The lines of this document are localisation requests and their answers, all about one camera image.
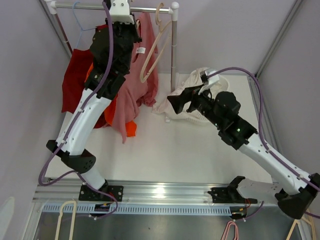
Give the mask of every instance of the white cloth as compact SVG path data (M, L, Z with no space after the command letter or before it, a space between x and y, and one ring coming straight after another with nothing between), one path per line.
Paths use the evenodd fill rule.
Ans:
M194 70L188 79L185 82L182 82L181 85L177 87L175 91L169 94L169 96L176 96L180 95L185 88L194 87L202 85L202 80L200 77L200 73L204 70L207 70L209 67L201 67ZM215 98L219 92L228 91L229 90L229 82L226 78L219 75L219 81L213 85L211 88L212 97ZM179 114L176 114L171 103L168 101L167 98L159 105L153 106L152 112L155 114L162 114L165 113L166 117L177 120L177 119L186 119L189 122L198 125L206 125L209 121L198 111L195 110L193 112L188 113L187 109L189 108L190 103L184 105L183 111Z

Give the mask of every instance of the orange cloth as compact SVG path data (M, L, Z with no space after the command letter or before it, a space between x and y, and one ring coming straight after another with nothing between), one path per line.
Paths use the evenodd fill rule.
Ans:
M86 78L84 82L87 81L92 69L94 69L94 64L92 63L91 66L89 67L88 72L86 73ZM116 105L117 105L117 97L118 94L115 96L115 98L112 100L110 105L104 110L104 119L107 124L112 126L114 117L115 117L115 112L116 112ZM135 137L136 136L136 130L137 130L137 124L134 121L127 122L125 124L125 130L126 130L126 136L127 137Z

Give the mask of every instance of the white platform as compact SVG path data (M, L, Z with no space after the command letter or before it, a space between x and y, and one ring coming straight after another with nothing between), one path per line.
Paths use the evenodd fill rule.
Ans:
M180 74L179 81L188 78ZM240 115L256 128L258 121L246 76L225 75L241 103ZM157 103L170 92L170 75L159 74ZM63 128L71 119L67 113ZM151 113L141 106L135 119L136 137L122 144L121 135L111 127L94 129L86 149L107 180L228 184L236 176L271 183L271 176L252 159L226 145L213 125L198 126L184 120L165 123L164 114ZM58 157L46 176L56 178L69 171Z

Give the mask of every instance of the black bracket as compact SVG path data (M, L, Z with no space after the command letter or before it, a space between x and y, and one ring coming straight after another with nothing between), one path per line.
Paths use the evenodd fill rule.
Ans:
M124 194L124 186L108 185L108 182L99 189L99 191L114 196L118 202L122 202ZM82 185L79 193L79 201L89 202L113 202L110 197L92 191L87 185Z
M211 191L208 191L212 202L215 204L246 204L246 199L237 191L238 185L243 179L245 179L244 176L237 176L227 187L212 187ZM251 204L258 203L258 200L254 198L248 200Z

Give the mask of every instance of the hanging garment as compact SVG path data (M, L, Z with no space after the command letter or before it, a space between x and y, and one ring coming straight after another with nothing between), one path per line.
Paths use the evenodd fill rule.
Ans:
M169 96L180 95L185 88L202 85L203 83L200 77L200 73L207 69L208 67L201 67L194 70L190 74L189 78L185 82L182 82L182 84L179 85L175 91L170 93ZM215 98L219 92L229 91L228 80L223 76L219 75L219 81L210 88L210 91L213 98ZM165 116L170 119L185 119L191 123L198 125L206 125L210 123L209 120L206 119L205 116L203 116L198 110L195 110L193 112L187 112L189 106L190 102L184 105L181 113L176 114L169 100L165 98L165 100L159 106L154 106L152 108L152 112L156 114L165 113Z
M142 13L138 19L140 22L138 31L142 42L134 44L130 73L125 76L125 82L121 86L117 98L114 100L115 106L110 105L104 111L106 122L121 133L123 143L126 141L127 136L135 136L137 125L133 120L138 116L141 104L145 104L148 107L153 106L158 92L159 78L157 67L153 69L145 82L142 83L140 80L142 66L156 37L150 14ZM156 51L153 52L148 62L146 72L157 59Z
M85 89L85 79L93 59L90 50L73 50L62 83L62 113L70 112L73 114L75 112ZM106 125L106 120L102 114L94 128L101 128L104 125Z

